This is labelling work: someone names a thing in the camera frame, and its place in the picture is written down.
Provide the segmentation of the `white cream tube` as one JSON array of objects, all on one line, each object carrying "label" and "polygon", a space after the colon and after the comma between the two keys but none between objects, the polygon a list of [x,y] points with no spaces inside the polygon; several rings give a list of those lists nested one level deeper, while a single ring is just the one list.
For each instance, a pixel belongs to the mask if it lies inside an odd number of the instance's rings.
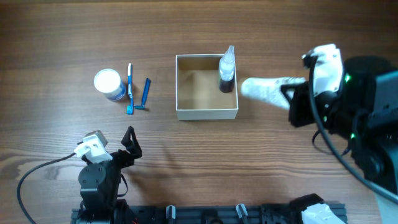
[{"label": "white cream tube", "polygon": [[270,105],[289,110],[290,105],[282,94],[282,85],[301,84],[305,78],[280,77],[280,78],[247,78],[240,80],[240,92],[243,97],[258,100]]}]

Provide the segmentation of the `dark blue spray bottle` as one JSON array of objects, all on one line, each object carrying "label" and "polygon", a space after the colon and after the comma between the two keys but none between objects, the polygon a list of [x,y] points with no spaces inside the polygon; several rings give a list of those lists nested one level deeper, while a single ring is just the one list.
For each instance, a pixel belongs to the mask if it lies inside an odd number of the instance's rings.
[{"label": "dark blue spray bottle", "polygon": [[223,93],[231,92],[234,88],[235,54],[234,46],[230,45],[219,62],[219,89]]}]

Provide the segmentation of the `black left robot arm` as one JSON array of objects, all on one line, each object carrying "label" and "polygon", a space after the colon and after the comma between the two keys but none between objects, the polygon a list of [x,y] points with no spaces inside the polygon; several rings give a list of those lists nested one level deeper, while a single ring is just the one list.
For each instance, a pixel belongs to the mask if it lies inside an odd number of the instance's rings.
[{"label": "black left robot arm", "polygon": [[118,192],[123,168],[134,165],[142,157],[142,149],[134,128],[129,126],[121,140],[124,150],[106,151],[107,140],[99,130],[87,134],[74,153],[86,162],[78,181],[82,202],[72,216],[72,223],[138,223],[124,194]]}]

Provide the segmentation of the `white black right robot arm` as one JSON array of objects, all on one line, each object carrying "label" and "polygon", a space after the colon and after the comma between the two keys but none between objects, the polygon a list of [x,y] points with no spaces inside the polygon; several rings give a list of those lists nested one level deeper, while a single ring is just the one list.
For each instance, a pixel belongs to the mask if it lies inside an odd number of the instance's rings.
[{"label": "white black right robot arm", "polygon": [[306,55],[309,80],[285,84],[289,121],[316,123],[332,154],[372,190],[383,223],[397,223],[397,67],[383,57],[358,56],[343,62],[337,91],[316,91],[317,56]]}]

